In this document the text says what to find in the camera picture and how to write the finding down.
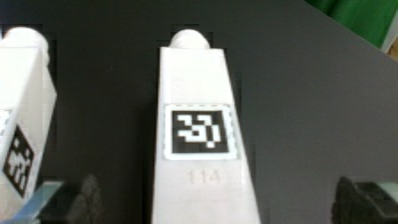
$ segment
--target black surface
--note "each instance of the black surface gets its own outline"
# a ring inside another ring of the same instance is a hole
[[[331,223],[339,176],[398,179],[398,64],[304,1],[2,0],[0,22],[57,36],[41,174],[98,176],[105,221],[148,221],[158,47],[188,24],[227,50],[263,223]]]

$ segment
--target rounded tip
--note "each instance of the rounded tip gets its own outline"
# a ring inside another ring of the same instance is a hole
[[[0,41],[0,46],[5,47],[39,47],[44,57],[44,63],[48,63],[48,43],[46,38],[41,33],[27,28],[16,27],[9,30],[4,40]]]
[[[171,40],[171,48],[210,49],[208,40],[195,30],[181,30]]]
[[[12,42],[20,43],[21,47],[41,47],[43,51],[48,51],[48,44],[46,39],[39,32],[27,28],[27,27],[16,27],[9,30],[4,40],[12,40]]]

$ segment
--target white plastic block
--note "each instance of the white plastic block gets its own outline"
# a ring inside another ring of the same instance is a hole
[[[259,224],[224,51],[194,30],[160,51],[153,224]]]
[[[0,40],[0,221],[36,188],[57,97],[46,50],[41,34],[11,29]]]

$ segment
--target printed label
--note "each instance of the printed label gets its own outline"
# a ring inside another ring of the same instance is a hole
[[[0,139],[5,135],[5,127],[9,123],[11,110],[0,109]]]
[[[222,111],[172,111],[172,153],[227,152]]]
[[[236,158],[231,122],[226,105],[167,105],[165,157],[176,160]]]
[[[9,153],[4,163],[4,174],[9,178],[14,189],[25,196],[30,169],[34,164],[34,150],[20,126],[16,126],[14,137],[11,141]]]

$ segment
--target white border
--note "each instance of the white border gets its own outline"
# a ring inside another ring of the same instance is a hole
[[[227,151],[220,153],[172,153],[172,111],[222,111]],[[236,137],[233,130],[231,109],[224,104],[171,104],[165,105],[165,126],[164,126],[164,155],[169,160],[231,160],[238,157]]]

